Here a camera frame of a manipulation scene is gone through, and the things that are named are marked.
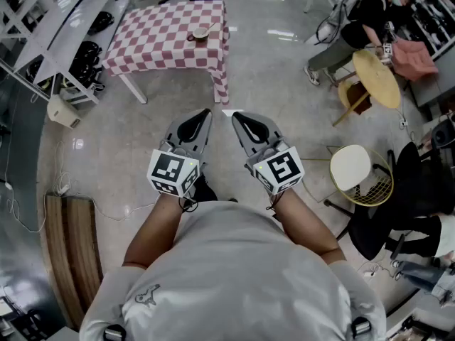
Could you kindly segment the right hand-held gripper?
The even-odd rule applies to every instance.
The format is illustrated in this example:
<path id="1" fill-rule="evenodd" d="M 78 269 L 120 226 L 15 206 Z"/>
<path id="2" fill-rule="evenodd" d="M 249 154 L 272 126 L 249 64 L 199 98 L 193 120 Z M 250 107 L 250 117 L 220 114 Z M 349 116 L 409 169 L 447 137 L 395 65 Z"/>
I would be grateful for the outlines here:
<path id="1" fill-rule="evenodd" d="M 305 171 L 295 146 L 281 137 L 278 126 L 268 117 L 252 112 L 237 112 L 232 125 L 247 156 L 246 168 L 269 195 L 278 195 L 298 184 Z M 273 144 L 267 144 L 275 135 Z"/>

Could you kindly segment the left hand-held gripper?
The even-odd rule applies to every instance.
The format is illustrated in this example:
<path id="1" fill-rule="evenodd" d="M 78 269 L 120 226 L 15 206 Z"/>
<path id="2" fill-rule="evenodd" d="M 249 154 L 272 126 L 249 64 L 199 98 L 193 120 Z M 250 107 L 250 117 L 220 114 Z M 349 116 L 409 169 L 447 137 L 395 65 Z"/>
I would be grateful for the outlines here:
<path id="1" fill-rule="evenodd" d="M 197 109 L 171 123 L 166 140 L 151 155 L 146 178 L 153 189 L 176 197 L 191 189 L 200 177 L 212 118 L 209 109 Z"/>

